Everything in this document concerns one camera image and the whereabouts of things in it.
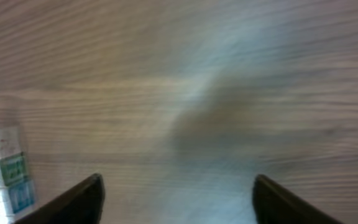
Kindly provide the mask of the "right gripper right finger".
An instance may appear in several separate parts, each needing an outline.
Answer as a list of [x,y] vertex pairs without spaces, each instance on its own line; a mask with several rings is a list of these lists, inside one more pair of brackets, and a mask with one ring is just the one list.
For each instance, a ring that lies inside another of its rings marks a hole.
[[258,175],[252,189],[258,224],[341,224],[266,175]]

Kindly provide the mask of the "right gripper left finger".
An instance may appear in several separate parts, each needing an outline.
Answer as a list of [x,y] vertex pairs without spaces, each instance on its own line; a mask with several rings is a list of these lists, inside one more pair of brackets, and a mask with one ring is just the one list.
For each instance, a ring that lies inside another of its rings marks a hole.
[[95,173],[15,224],[99,224],[105,190]]

